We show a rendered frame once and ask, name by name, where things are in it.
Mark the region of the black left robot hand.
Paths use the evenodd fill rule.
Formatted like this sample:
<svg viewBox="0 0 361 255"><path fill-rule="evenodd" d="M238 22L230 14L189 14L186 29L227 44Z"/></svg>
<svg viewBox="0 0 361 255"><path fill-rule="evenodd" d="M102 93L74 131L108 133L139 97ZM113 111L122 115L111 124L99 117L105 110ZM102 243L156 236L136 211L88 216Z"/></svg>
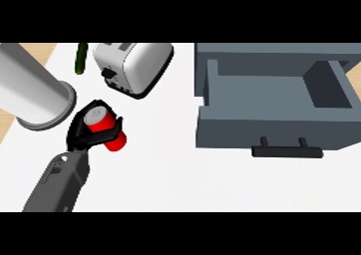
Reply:
<svg viewBox="0 0 361 255"><path fill-rule="evenodd" d="M116 118L116 126L108 130L91 132L84 123L84 116L88 110L97 106L103 106ZM68 151L90 149L94 145L112 141L118 137L118 132L122 131L122 120L124 118L116 116L109 105L102 100L93 100L76 112L72 119L66 135Z"/></svg>

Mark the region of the red can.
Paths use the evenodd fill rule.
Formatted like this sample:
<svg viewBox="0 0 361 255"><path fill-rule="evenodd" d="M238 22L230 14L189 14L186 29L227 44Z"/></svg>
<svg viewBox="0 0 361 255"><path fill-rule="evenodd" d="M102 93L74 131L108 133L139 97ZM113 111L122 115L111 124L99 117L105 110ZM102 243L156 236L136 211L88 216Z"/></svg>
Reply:
<svg viewBox="0 0 361 255"><path fill-rule="evenodd" d="M109 113L103 106L97 106L88 110L84 116L84 123L91 132L103 131L116 126L116 118ZM127 143L127 136L122 131L118 132L118 137L105 143L109 151L118 151Z"/></svg>

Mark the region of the white cylindrical appliance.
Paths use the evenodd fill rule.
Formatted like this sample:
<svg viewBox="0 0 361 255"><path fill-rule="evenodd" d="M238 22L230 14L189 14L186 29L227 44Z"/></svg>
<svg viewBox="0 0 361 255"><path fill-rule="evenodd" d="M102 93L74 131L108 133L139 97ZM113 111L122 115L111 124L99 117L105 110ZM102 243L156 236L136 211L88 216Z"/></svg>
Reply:
<svg viewBox="0 0 361 255"><path fill-rule="evenodd" d="M53 128L76 103L72 86L59 81L17 43L0 43L0 109L20 126Z"/></svg>

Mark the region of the silver toaster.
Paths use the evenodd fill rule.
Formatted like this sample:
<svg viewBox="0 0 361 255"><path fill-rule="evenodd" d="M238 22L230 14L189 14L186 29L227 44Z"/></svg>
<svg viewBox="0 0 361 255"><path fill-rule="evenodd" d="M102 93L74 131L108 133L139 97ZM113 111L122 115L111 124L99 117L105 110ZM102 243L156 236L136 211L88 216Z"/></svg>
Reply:
<svg viewBox="0 0 361 255"><path fill-rule="evenodd" d="M171 43L100 43L93 56L108 87L139 100L167 70L174 46Z"/></svg>

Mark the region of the grey open drawer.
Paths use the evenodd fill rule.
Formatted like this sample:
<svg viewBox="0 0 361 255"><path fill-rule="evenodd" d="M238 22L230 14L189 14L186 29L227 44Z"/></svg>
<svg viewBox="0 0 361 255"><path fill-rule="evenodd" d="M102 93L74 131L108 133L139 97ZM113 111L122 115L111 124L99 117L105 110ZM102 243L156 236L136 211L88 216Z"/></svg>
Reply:
<svg viewBox="0 0 361 255"><path fill-rule="evenodd" d="M248 148L309 145L335 150L361 142L361 102L340 63L315 63L301 77L223 76L205 65L195 145Z"/></svg>

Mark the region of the dark green cucumber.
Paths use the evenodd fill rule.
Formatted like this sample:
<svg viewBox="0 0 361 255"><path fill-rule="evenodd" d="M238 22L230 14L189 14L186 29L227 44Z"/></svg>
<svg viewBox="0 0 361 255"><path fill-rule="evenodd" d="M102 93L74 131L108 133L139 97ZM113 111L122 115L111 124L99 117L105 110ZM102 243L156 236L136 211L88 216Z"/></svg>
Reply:
<svg viewBox="0 0 361 255"><path fill-rule="evenodd" d="M78 43L76 58L75 58L75 74L82 75L85 71L85 61L88 53L88 43Z"/></svg>

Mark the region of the grey cabinet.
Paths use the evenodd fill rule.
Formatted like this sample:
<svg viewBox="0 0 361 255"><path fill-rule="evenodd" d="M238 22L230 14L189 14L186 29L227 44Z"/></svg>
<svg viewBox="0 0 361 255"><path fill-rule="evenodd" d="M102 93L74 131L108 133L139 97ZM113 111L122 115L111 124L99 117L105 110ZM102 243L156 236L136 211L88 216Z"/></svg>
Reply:
<svg viewBox="0 0 361 255"><path fill-rule="evenodd" d="M317 61L337 61L344 73L361 62L361 43L195 43L193 95L202 96L205 64L223 76L300 77Z"/></svg>

